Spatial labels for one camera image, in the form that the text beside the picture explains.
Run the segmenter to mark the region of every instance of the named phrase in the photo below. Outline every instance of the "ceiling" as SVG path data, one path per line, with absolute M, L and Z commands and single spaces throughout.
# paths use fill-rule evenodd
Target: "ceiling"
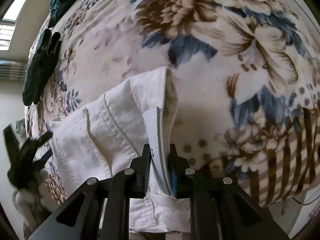
M 50 0 L 27 0 L 17 19 L 9 50 L 0 51 L 0 60 L 27 62 L 29 50 L 44 20 Z

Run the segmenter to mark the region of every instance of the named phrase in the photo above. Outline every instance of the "bed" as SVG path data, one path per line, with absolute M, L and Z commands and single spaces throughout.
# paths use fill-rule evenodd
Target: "bed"
M 179 95 L 171 142 L 191 167 L 231 177 L 262 207 L 320 172 L 320 34 L 294 0 L 77 0 L 52 31 L 60 59 L 25 109 L 28 136 L 130 76 L 169 66 Z M 62 203 L 54 158 L 46 169 Z

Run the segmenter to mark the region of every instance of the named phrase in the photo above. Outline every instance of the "clothing tag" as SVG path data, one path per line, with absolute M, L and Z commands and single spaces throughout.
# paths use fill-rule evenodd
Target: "clothing tag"
M 151 149 L 152 162 L 156 180 L 160 189 L 167 195 L 172 195 L 168 176 L 166 157 L 163 149 L 163 109 L 156 107 L 142 114 L 146 126 Z

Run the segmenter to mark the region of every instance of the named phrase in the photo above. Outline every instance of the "cable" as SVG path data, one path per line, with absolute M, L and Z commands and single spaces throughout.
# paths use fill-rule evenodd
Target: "cable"
M 314 201 L 316 201 L 318 198 L 320 198 L 320 196 L 318 196 L 315 200 L 313 200 L 313 201 L 311 201 L 310 203 L 307 203 L 307 204 L 301 203 L 300 201 L 296 200 L 294 197 L 292 197 L 292 198 L 293 198 L 293 200 L 294 200 L 295 202 L 297 202 L 297 203 L 300 204 L 301 206 L 308 206 L 308 205 L 312 204 Z

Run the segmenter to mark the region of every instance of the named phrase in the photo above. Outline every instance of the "metal screw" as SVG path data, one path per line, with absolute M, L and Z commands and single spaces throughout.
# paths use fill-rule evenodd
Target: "metal screw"
M 188 174 L 188 175 L 193 175 L 193 174 L 195 174 L 195 170 L 193 169 L 193 168 L 187 168 L 186 169 L 186 174 Z
M 131 175 L 131 174 L 133 174 L 133 173 L 134 173 L 134 170 L 133 170 L 133 169 L 128 168 L 128 169 L 125 169 L 125 170 L 124 170 L 124 174 L 125 174 L 125 175 Z
M 223 178 L 222 181 L 223 181 L 224 184 L 228 184 L 228 185 L 232 183 L 232 179 L 230 179 L 228 177 Z
M 89 178 L 89 179 L 87 179 L 87 184 L 88 184 L 88 185 L 94 185 L 94 184 L 96 184 L 96 182 L 97 182 L 97 179 L 96 179 L 96 178 Z

